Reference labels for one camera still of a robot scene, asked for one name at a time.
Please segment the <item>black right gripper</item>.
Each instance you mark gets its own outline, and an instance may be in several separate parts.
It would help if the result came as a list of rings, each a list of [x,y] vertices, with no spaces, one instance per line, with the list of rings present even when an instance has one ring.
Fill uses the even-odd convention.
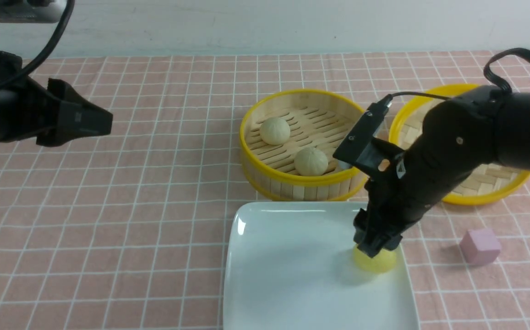
[[[479,113],[481,106],[467,99],[437,104],[407,149],[376,138],[365,144],[356,163],[370,178],[367,209],[353,220],[359,251],[373,258],[382,249],[395,250],[405,230],[474,169],[493,161],[492,121]]]

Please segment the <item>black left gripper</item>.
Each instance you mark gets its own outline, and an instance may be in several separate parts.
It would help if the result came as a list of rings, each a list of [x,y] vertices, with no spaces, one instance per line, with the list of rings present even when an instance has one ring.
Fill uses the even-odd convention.
[[[22,69],[22,58],[0,52],[0,82]],[[68,82],[49,78],[44,88],[22,77],[0,89],[0,143],[36,137],[36,144],[57,148],[72,140],[107,136],[113,114],[79,94]]]

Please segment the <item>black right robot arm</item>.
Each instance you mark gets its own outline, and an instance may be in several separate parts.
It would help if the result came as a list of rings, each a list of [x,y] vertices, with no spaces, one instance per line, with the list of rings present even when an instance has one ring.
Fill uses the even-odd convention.
[[[530,93],[474,88],[430,109],[409,148],[372,138],[365,151],[369,201],[355,218],[355,244],[373,258],[478,166],[530,171]]]

